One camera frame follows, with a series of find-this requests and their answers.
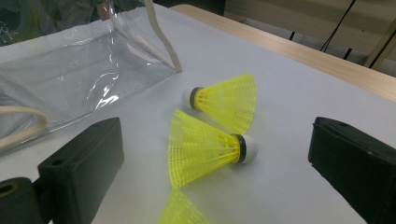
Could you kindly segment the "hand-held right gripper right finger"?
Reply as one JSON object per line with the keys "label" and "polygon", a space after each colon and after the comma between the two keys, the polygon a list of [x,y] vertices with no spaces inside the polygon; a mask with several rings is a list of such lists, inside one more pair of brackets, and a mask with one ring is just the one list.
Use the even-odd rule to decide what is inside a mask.
{"label": "hand-held right gripper right finger", "polygon": [[308,161],[368,224],[396,224],[396,149],[318,117]]}

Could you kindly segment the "beige cabinet front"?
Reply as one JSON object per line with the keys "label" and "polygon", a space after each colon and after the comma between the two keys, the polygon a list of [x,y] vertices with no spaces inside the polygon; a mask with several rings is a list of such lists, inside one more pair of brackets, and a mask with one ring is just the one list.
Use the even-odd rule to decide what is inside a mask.
{"label": "beige cabinet front", "polygon": [[226,0],[225,11],[313,37],[324,52],[351,48],[396,77],[396,0]]}

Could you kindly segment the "yellow shuttlecock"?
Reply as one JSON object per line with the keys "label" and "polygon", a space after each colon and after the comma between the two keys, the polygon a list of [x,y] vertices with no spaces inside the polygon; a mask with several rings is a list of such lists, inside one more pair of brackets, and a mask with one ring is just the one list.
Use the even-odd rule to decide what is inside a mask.
{"label": "yellow shuttlecock", "polygon": [[255,140],[246,134],[225,133],[181,110],[171,119],[168,172],[171,185],[181,188],[230,164],[248,163],[258,155]]}
{"label": "yellow shuttlecock", "polygon": [[232,133],[246,133],[256,108],[256,82],[245,73],[207,87],[182,93],[183,105],[201,111]]}
{"label": "yellow shuttlecock", "polygon": [[210,224],[210,222],[179,189],[172,189],[158,224]]}

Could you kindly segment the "clear plastic bag beige trim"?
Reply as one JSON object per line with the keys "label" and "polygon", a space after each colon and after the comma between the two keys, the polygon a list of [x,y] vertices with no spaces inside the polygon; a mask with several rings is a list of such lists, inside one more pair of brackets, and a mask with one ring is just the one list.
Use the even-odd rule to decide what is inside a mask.
{"label": "clear plastic bag beige trim", "polygon": [[0,0],[0,155],[181,69],[152,0]]}

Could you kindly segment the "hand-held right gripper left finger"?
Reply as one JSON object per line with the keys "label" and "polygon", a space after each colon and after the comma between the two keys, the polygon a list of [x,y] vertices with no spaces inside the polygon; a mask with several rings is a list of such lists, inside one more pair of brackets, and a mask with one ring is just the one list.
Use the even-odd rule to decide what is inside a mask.
{"label": "hand-held right gripper left finger", "polygon": [[53,224],[91,224],[124,162],[120,120],[94,123],[38,165]]}

